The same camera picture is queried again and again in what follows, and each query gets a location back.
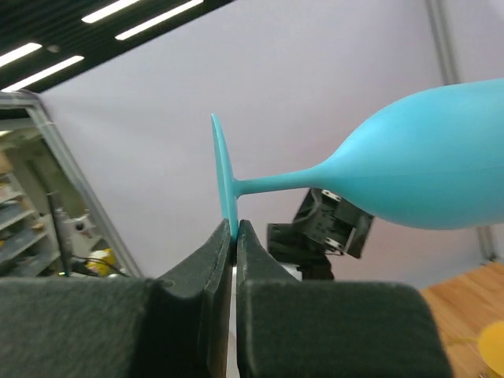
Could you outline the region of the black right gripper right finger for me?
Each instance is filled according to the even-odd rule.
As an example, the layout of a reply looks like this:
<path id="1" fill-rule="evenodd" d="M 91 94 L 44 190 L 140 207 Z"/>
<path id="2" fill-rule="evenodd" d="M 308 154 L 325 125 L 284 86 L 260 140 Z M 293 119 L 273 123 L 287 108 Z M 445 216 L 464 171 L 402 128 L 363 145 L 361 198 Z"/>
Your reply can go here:
<path id="1" fill-rule="evenodd" d="M 252 224 L 237 236 L 237 362 L 243 377 L 450 377 L 421 293 L 397 282 L 296 280 Z"/>

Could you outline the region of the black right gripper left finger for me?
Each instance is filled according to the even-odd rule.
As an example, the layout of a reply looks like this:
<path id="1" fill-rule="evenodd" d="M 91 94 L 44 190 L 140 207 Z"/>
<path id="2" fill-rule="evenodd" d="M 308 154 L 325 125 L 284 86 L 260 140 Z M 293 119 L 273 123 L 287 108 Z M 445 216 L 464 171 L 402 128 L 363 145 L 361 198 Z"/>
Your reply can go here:
<path id="1" fill-rule="evenodd" d="M 219 224 L 157 279 L 5 278 L 4 377 L 223 377 L 232 238 Z"/>

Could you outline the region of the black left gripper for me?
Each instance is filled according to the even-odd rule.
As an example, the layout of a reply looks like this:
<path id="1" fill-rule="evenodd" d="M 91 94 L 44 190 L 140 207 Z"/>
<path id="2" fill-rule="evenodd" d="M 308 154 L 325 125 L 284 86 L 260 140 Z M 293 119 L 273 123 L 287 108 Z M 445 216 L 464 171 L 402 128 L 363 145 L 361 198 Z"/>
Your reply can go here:
<path id="1" fill-rule="evenodd" d="M 328 257 L 360 259 L 374 216 L 341 196 L 311 188 L 290 223 L 270 223 L 267 251 L 303 280 L 333 280 Z"/>

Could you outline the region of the blue plastic wine glass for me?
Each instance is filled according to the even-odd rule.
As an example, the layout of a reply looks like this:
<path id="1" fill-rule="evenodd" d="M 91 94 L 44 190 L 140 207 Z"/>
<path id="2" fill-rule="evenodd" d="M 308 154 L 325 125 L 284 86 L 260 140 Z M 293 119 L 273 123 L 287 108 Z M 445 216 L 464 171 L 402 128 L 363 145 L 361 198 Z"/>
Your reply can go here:
<path id="1" fill-rule="evenodd" d="M 453 230 L 503 221 L 503 82 L 460 83 L 391 103 L 325 161 L 277 176 L 237 180 L 212 117 L 222 216 L 237 236 L 243 195 L 317 188 L 401 226 Z"/>

